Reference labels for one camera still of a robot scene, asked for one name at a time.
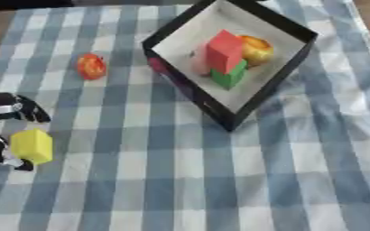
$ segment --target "toy block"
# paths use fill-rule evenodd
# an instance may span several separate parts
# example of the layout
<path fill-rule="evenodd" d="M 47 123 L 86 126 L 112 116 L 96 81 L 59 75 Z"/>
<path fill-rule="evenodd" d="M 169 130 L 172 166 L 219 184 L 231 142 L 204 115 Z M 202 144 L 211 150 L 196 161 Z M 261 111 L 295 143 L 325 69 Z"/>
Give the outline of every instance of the toy block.
<path fill-rule="evenodd" d="M 216 71 L 228 74 L 243 57 L 243 41 L 223 30 L 207 45 L 207 63 Z"/>
<path fill-rule="evenodd" d="M 11 152 L 34 164 L 53 159 L 52 138 L 40 129 L 21 131 L 11 136 Z"/>
<path fill-rule="evenodd" d="M 244 76 L 245 68 L 247 62 L 245 60 L 241 60 L 238 65 L 236 65 L 230 73 L 223 75 L 221 72 L 212 69 L 211 76 L 215 82 L 218 83 L 221 87 L 229 90 L 234 87 Z"/>

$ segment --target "checkered tablecloth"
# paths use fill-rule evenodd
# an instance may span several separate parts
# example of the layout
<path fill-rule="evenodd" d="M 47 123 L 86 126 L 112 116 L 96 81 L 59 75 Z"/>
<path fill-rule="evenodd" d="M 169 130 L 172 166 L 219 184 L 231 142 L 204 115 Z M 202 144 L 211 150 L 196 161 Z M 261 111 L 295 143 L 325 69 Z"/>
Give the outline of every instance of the checkered tablecloth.
<path fill-rule="evenodd" d="M 0 230 L 370 231 L 370 34 L 351 0 L 270 0 L 320 34 L 232 134 L 146 66 L 139 42 L 187 6 L 18 11 L 0 91 L 34 98 L 54 161 L 0 166 Z M 79 54 L 108 63 L 83 81 Z"/>

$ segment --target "blue and white tablecloth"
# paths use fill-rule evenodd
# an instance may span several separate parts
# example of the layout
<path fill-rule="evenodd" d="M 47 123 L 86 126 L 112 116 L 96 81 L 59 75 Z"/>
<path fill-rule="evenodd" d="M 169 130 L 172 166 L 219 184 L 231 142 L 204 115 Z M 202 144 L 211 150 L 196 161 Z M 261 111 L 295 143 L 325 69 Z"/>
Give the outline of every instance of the blue and white tablecloth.
<path fill-rule="evenodd" d="M 146 66 L 139 42 L 188 6 L 18 11 L 0 91 L 32 97 L 54 161 L 0 166 L 0 230 L 370 231 L 370 33 L 351 0 L 265 5 L 320 34 L 232 134 Z M 79 54 L 108 63 L 83 81 Z"/>

